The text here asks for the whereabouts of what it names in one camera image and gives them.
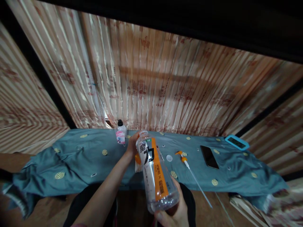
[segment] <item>hand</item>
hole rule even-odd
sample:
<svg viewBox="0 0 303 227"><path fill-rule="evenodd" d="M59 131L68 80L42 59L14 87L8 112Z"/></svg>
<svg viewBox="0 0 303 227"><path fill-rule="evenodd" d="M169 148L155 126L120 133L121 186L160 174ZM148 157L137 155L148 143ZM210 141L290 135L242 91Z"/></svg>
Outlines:
<svg viewBox="0 0 303 227"><path fill-rule="evenodd" d="M130 153L132 155L132 157L134 157L135 154L137 154L137 152L138 152L137 148L136 148L136 141L137 141L138 137L139 137L139 132L136 132L136 134L134 134L128 140L128 146L127 146L126 153Z"/></svg>
<svg viewBox="0 0 303 227"><path fill-rule="evenodd" d="M187 227L189 226L187 217L187 205L183 198L183 193L180 184L172 178L179 192L179 203L176 213L173 216L169 216L165 211L156 211L155 218L163 227Z"/></svg>

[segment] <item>smartphone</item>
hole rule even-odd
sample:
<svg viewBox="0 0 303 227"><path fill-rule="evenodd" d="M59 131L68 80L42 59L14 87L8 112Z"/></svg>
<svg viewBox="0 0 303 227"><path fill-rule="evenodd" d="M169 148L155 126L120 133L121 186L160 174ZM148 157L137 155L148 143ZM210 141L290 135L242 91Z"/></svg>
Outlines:
<svg viewBox="0 0 303 227"><path fill-rule="evenodd" d="M209 147L205 147L205 146L200 146L206 165L211 167L211 168L215 168L215 169L219 169L219 166L215 160L215 157L211 151L211 149Z"/></svg>

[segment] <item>plastic bottle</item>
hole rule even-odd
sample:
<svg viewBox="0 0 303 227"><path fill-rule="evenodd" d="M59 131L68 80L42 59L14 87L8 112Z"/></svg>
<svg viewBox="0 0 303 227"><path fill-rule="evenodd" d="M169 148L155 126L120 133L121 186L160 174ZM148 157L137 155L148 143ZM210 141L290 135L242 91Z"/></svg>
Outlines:
<svg viewBox="0 0 303 227"><path fill-rule="evenodd" d="M173 207L179 202L179 193L164 165L156 139L147 131L141 131L136 147L143 168L148 211L153 214L156 210Z"/></svg>
<svg viewBox="0 0 303 227"><path fill-rule="evenodd" d="M127 137L127 130L125 125L123 125L122 120L118 120L118 127L115 129L117 142L119 144L125 144L126 137Z"/></svg>

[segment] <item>small white cap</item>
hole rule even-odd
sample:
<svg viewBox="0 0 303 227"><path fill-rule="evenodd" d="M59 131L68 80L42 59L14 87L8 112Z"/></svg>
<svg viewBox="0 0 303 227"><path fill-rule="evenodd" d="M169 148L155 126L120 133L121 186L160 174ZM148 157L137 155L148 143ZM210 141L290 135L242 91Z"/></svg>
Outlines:
<svg viewBox="0 0 303 227"><path fill-rule="evenodd" d="M166 160L169 161L169 162L171 162L171 161L173 160L173 157L172 157L171 155L168 154L168 155L166 156Z"/></svg>

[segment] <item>black bottle cap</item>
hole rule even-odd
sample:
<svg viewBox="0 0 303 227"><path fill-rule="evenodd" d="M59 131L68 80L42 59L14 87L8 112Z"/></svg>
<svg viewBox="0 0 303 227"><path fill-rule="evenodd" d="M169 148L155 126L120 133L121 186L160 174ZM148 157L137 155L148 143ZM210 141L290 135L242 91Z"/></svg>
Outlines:
<svg viewBox="0 0 303 227"><path fill-rule="evenodd" d="M122 126L122 125L123 125L122 120L118 120L118 126Z"/></svg>

